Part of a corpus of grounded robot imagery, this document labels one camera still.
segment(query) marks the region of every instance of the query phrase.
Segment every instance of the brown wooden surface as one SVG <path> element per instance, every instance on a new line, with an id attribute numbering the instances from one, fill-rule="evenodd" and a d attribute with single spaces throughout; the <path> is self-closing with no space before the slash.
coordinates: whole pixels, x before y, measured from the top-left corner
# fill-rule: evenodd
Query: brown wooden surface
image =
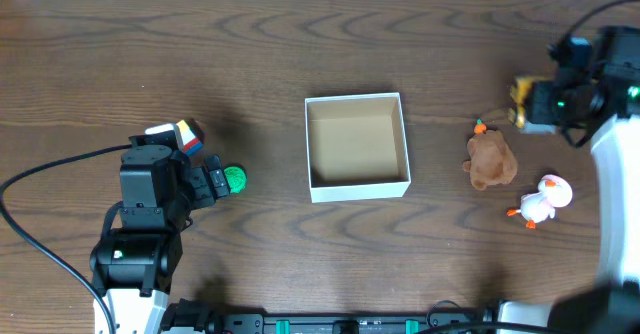
<path id="1" fill-rule="evenodd" d="M 278 312 L 426 311 L 436 300 L 545 302 L 589 285 L 599 246 L 587 148 L 504 118 L 514 74 L 550 74 L 545 46 L 609 0 L 3 0 L 0 173 L 125 143 L 195 117 L 206 151 L 249 186 L 193 213 L 171 300 Z M 638 7 L 590 22 L 640 25 Z M 402 199 L 311 205 L 305 97 L 399 91 L 413 183 Z M 512 184 L 473 189 L 474 121 L 504 132 Z M 13 187 L 24 228 L 90 277 L 119 154 Z M 508 207 L 557 172 L 575 199 L 538 230 Z M 0 331 L 87 333 L 91 298 L 0 224 Z"/>

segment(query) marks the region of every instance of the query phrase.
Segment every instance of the green ball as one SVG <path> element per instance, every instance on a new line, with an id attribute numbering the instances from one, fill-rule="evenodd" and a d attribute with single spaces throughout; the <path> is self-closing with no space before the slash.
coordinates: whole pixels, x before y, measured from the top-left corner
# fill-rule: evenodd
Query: green ball
<path id="1" fill-rule="evenodd" d="M 247 173 L 244 169 L 237 166 L 230 166 L 224 169 L 224 175 L 227 177 L 231 194 L 238 194 L 247 186 Z"/>

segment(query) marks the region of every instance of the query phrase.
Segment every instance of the toy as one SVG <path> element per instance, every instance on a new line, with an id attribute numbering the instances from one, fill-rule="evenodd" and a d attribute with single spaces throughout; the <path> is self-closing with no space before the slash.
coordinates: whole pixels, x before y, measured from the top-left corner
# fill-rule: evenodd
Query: toy
<path id="1" fill-rule="evenodd" d="M 462 169 L 470 173 L 471 185 L 485 190 L 489 185 L 511 183 L 518 172 L 518 162 L 502 133 L 487 130 L 481 120 L 478 120 L 474 132 L 476 134 L 467 143 L 471 160 L 462 164 Z"/>
<path id="2" fill-rule="evenodd" d="M 527 228 L 535 229 L 537 223 L 555 218 L 555 208 L 567 206 L 573 197 L 569 183 L 556 175 L 543 176 L 538 184 L 538 191 L 522 196 L 520 209 L 510 209 L 507 215 L 522 214 L 527 220 Z"/>

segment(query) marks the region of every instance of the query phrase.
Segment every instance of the rubik's cube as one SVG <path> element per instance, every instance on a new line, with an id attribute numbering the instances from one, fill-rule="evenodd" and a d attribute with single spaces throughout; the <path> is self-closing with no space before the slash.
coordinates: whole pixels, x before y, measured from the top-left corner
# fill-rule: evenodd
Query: rubik's cube
<path id="1" fill-rule="evenodd" d="M 177 124 L 178 130 L 180 130 L 180 136 L 182 137 L 183 148 L 182 151 L 191 156 L 202 148 L 202 141 L 204 136 L 198 124 L 195 120 L 187 119 L 181 120 Z"/>

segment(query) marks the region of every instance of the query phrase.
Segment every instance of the brown plush toy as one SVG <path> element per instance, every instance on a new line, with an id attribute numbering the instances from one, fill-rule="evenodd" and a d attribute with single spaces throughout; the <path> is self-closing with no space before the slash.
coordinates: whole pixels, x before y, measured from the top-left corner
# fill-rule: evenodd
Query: brown plush toy
<path id="1" fill-rule="evenodd" d="M 462 164 L 464 171 L 471 173 L 471 185 L 485 190 L 488 185 L 511 183 L 518 172 L 518 162 L 502 133 L 487 130 L 480 120 L 474 132 L 476 135 L 467 143 L 471 160 Z"/>

